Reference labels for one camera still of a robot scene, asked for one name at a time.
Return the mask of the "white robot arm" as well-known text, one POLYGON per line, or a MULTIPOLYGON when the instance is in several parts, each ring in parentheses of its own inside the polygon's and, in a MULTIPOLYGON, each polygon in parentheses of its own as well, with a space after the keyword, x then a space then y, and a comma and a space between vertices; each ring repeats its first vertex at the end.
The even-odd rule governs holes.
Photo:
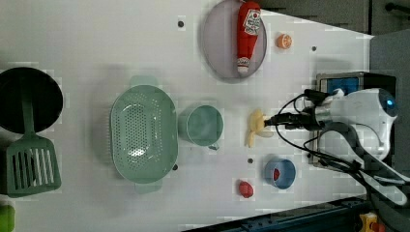
POLYGON ((293 113, 278 114, 256 121, 259 129, 283 126, 318 133, 318 149, 300 149, 324 160, 336 171, 346 173, 398 209, 409 207, 409 194, 402 189, 409 178, 384 162, 391 150, 391 132, 397 117, 395 98, 380 88, 346 95, 336 89, 331 95, 306 89, 302 98, 312 105, 293 113))

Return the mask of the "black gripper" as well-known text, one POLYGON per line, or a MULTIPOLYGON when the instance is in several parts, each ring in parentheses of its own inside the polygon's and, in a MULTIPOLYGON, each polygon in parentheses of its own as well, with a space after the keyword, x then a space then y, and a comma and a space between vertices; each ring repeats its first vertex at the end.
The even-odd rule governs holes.
POLYGON ((317 122, 308 114, 281 113, 264 121, 264 126, 285 126, 287 130, 317 131, 317 122))

